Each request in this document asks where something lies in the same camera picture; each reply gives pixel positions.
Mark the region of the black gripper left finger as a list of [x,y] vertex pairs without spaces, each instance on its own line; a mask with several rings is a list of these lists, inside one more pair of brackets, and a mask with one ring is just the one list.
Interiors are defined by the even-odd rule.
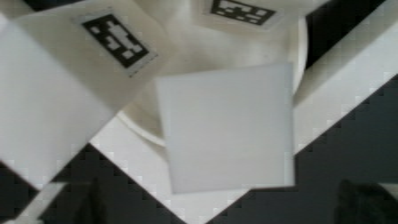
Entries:
[[6,224],[107,224],[98,180],[52,182]]

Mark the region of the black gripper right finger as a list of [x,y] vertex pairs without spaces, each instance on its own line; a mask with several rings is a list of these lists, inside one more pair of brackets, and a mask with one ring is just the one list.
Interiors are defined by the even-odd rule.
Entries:
[[398,199],[377,183],[340,182],[335,224],[398,224]]

